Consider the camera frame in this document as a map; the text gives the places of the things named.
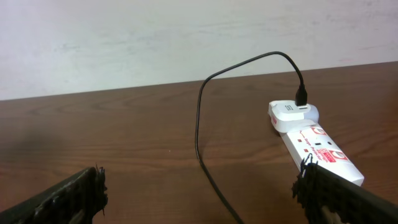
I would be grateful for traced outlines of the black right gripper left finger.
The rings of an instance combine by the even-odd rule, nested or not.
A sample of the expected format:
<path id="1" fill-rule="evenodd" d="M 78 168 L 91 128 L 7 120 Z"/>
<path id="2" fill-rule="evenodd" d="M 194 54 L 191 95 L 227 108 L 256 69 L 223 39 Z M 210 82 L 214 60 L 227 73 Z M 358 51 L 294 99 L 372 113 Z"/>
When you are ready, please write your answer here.
<path id="1" fill-rule="evenodd" d="M 104 167 L 87 167 L 1 212 L 1 223 L 92 223 L 108 203 Z"/>

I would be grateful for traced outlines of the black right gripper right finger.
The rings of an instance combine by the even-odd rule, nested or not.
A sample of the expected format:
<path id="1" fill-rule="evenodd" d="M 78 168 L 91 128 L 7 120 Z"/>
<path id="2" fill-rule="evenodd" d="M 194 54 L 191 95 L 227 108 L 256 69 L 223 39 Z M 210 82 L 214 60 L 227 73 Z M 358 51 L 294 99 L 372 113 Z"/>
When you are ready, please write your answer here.
<path id="1" fill-rule="evenodd" d="M 302 159 L 293 197 L 309 223 L 397 224 L 397 205 L 312 162 Z"/>

